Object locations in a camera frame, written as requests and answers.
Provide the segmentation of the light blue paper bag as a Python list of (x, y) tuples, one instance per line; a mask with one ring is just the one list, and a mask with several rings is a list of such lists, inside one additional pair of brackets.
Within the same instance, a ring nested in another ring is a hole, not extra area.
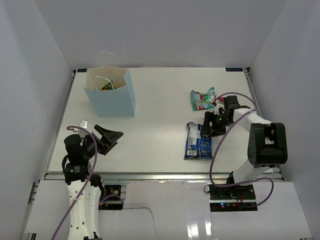
[[(119, 67), (117, 59), (113, 66), (103, 64), (102, 54), (114, 54), (102, 51), (98, 54), (100, 65), (87, 69), (84, 90), (96, 115), (100, 118), (134, 117), (136, 98), (129, 68)], [(114, 89), (101, 91), (109, 81)]]

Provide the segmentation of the small red candy packet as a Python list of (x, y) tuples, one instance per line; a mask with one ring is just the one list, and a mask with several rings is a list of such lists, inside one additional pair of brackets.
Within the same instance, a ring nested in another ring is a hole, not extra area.
[(223, 98), (223, 97), (218, 98), (218, 99), (216, 100), (216, 103), (217, 103), (217, 104), (222, 104), (223, 102), (224, 102), (224, 98)]

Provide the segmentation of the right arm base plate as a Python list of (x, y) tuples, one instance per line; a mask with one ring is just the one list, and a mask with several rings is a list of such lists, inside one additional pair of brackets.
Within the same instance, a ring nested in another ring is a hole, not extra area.
[(247, 212), (257, 211), (257, 200), (252, 184), (229, 188), (215, 187), (207, 184), (203, 188), (209, 196), (210, 211), (216, 212)]

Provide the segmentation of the blue snack bag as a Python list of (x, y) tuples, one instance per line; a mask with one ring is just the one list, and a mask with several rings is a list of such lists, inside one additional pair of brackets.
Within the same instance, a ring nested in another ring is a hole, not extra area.
[(202, 125), (194, 122), (186, 124), (188, 134), (185, 143), (185, 160), (211, 160), (212, 139), (210, 136), (201, 135)]

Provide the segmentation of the teal candy bag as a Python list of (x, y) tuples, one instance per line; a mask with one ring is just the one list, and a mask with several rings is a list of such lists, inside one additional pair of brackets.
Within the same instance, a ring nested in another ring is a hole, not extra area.
[(190, 98), (193, 111), (208, 110), (216, 107), (215, 100), (217, 95), (214, 87), (211, 87), (207, 93), (192, 90)]

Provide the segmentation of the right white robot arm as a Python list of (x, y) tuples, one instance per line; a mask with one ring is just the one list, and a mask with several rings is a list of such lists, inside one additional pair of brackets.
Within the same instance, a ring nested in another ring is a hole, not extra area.
[(249, 133), (247, 159), (230, 173), (226, 184), (212, 182), (217, 188), (226, 188), (226, 195), (233, 200), (243, 195), (242, 185), (261, 181), (262, 173), (277, 168), (288, 160), (285, 125), (260, 117), (256, 109), (239, 104), (235, 95), (219, 100), (213, 112), (205, 112), (200, 134), (205, 137), (220, 136), (217, 146), (221, 147), (237, 124)]

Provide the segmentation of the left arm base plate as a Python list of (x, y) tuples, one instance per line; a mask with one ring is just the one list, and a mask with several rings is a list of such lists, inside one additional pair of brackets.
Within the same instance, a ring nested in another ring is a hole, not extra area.
[(121, 185), (105, 185), (105, 197), (108, 197), (103, 203), (100, 204), (99, 210), (104, 211), (120, 211), (123, 209), (123, 204), (118, 197), (121, 197), (122, 186)]

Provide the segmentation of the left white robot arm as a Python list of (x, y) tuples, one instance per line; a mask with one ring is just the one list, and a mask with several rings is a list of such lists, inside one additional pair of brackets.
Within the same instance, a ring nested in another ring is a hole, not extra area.
[(78, 133), (64, 139), (66, 156), (61, 166), (68, 191), (69, 208), (62, 217), (70, 218), (69, 240), (100, 240), (99, 206), (110, 196), (100, 174), (94, 173), (98, 155), (105, 156), (124, 135), (95, 125), (96, 136), (86, 128), (77, 127)]

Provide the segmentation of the green snack bag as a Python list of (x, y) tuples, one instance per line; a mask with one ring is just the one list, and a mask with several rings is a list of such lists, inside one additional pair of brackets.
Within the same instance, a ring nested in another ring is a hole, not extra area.
[(109, 91), (109, 90), (114, 90), (114, 85), (112, 81), (109, 81), (108, 84), (106, 84), (104, 87), (102, 87), (100, 90), (101, 91)]

